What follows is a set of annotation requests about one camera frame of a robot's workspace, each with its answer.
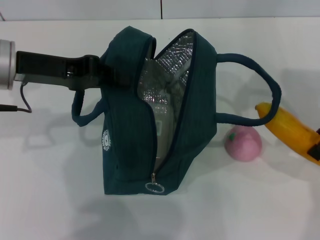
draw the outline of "zipper pull ring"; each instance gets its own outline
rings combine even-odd
[[[165,191],[164,186],[162,186],[159,183],[156,183],[156,174],[154,172],[151,174],[151,182],[146,183],[144,186],[150,192],[157,193],[157,194],[161,194],[161,193],[163,193]],[[160,188],[161,190],[153,189],[154,186],[156,186],[157,188]]]

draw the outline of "white surface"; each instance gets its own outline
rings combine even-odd
[[[279,82],[282,106],[319,126],[320,18],[2,22],[0,39],[16,48],[65,57],[101,55],[124,27],[157,38],[159,52],[194,28],[219,53],[255,59]],[[232,63],[217,67],[217,109],[257,117],[271,99],[263,80]],[[168,196],[103,194],[103,117],[79,128],[71,119],[73,93],[28,84],[33,114],[1,113],[1,240],[318,240],[320,167],[297,156],[264,126],[264,151],[251,163],[231,160],[218,134]],[[100,98],[87,91],[85,112]],[[23,106],[16,84],[1,104]]]
[[[160,0],[1,0],[12,20],[160,19]]]
[[[162,0],[162,9],[164,19],[320,16],[318,0]]]

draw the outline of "white wall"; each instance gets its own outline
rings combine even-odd
[[[164,19],[320,16],[319,0],[162,0]]]
[[[0,0],[0,12],[14,20],[160,19],[160,0]]]

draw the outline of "silver cylinder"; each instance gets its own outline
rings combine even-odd
[[[0,39],[0,89],[11,90],[16,76],[16,45]]]

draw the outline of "white table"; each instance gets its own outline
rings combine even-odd
[[[100,56],[131,25],[157,38],[157,52],[193,28],[219,53],[255,59],[280,84],[282,106],[320,127],[320,18],[0,22],[0,39],[20,51]],[[256,118],[270,101],[264,81],[243,66],[217,67],[217,110]],[[320,237],[320,167],[298,156],[264,126],[264,151],[251,163],[232,160],[218,133],[168,196],[103,192],[103,117],[79,128],[73,92],[28,84],[33,114],[1,113],[1,240],[316,240]],[[87,91],[91,111],[99,90]],[[23,106],[19,85],[1,104]]]

